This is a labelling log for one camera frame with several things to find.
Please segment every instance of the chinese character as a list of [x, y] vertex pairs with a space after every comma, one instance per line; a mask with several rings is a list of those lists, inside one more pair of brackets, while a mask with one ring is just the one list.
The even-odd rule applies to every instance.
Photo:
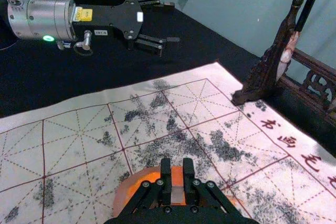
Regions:
[[308, 162], [312, 162], [313, 164], [316, 164], [316, 161], [317, 160], [321, 160], [321, 158], [320, 157], [318, 157], [318, 156], [314, 156], [314, 155], [308, 155], [308, 157], [306, 157], [306, 156], [304, 156], [304, 155], [301, 155], [301, 157], [303, 157], [305, 160], [305, 162], [306, 162], [306, 164], [310, 167], [310, 168], [312, 168], [315, 172], [319, 172], [319, 170], [318, 169], [315, 169], [314, 167], [312, 167]]
[[280, 137], [278, 137], [278, 140], [284, 142], [285, 144], [287, 144], [288, 148], [295, 147], [296, 138], [294, 138], [292, 136], [290, 136], [290, 137], [286, 137], [285, 136], [284, 138], [282, 138], [282, 136], [280, 136]]
[[333, 183], [336, 184], [336, 176], [334, 176], [333, 178], [328, 177], [328, 179], [330, 180], [330, 185], [336, 189], [336, 185], [333, 184]]
[[261, 122], [264, 124], [264, 125], [262, 125], [263, 127], [266, 127], [268, 129], [271, 129], [271, 130], [273, 130], [273, 125], [276, 125], [275, 120], [273, 120], [273, 121], [267, 120], [267, 122], [265, 122], [265, 121], [261, 121]]

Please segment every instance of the light blue wall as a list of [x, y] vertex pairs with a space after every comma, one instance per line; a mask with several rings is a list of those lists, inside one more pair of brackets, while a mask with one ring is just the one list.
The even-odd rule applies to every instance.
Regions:
[[[188, 0], [183, 12], [235, 44], [262, 56], [272, 44], [292, 0]], [[298, 48], [336, 68], [336, 0], [317, 0]], [[303, 81], [306, 68], [294, 62], [288, 75]]]

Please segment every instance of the screw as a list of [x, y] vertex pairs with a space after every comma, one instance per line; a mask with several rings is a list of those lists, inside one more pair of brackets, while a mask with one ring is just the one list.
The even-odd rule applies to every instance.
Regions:
[[163, 211], [164, 211], [166, 214], [169, 214], [169, 213], [172, 211], [172, 208], [171, 208], [171, 207], [164, 207], [164, 208], [163, 208]]
[[196, 214], [196, 213], [198, 213], [198, 208], [195, 207], [195, 206], [193, 206], [193, 207], [190, 208], [190, 211], [191, 211], [192, 213]]
[[147, 181], [143, 182], [143, 183], [142, 183], [142, 186], [143, 186], [143, 187], [149, 187], [149, 182], [147, 182]]
[[213, 188], [213, 187], [215, 186], [215, 184], [212, 183], [212, 182], [208, 182], [208, 183], [206, 183], [206, 184], [207, 184], [207, 186], [210, 187], [210, 188]]
[[198, 179], [195, 179], [195, 180], [193, 181], [193, 184], [194, 184], [195, 186], [198, 186], [198, 185], [200, 184], [200, 181], [199, 181]]

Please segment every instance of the green indicator light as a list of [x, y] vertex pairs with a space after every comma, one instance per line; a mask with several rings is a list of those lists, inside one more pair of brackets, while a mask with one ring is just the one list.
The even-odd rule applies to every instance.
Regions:
[[50, 35], [45, 35], [45, 36], [43, 36], [43, 40], [48, 41], [48, 42], [52, 42], [52, 41], [55, 40], [55, 38], [50, 36]]

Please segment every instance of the silver cylindrical motor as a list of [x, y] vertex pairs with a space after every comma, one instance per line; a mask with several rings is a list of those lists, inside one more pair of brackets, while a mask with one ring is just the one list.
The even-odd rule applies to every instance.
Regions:
[[73, 0], [28, 0], [23, 6], [8, 5], [8, 18], [20, 39], [75, 41]]

